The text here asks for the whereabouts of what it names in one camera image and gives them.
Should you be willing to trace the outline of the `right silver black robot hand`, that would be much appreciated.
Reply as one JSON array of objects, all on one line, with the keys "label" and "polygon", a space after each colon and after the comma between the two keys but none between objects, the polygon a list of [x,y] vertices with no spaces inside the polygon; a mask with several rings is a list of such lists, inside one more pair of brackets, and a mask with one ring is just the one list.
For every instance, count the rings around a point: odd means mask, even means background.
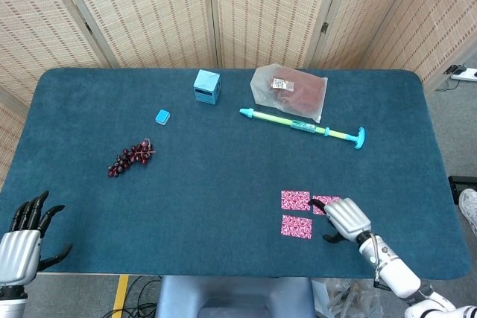
[{"label": "right silver black robot hand", "polygon": [[324,212],[328,222],[336,229],[333,236],[323,235],[323,239],[330,244],[340,241],[355,241],[362,245],[371,238],[371,222],[364,212],[350,198],[336,200],[325,204],[319,199],[311,199],[309,205]]}]

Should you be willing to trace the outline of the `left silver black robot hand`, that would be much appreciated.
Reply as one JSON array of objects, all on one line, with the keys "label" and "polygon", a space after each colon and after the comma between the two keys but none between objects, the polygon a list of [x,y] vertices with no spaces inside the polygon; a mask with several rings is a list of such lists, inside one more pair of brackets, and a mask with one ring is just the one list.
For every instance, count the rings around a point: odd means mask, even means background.
[{"label": "left silver black robot hand", "polygon": [[48,195],[49,192],[44,191],[14,212],[9,229],[1,238],[2,286],[25,286],[38,272],[59,264],[71,252],[73,245],[67,244],[60,253],[41,258],[42,240],[51,219],[65,208],[58,205],[42,212]]}]

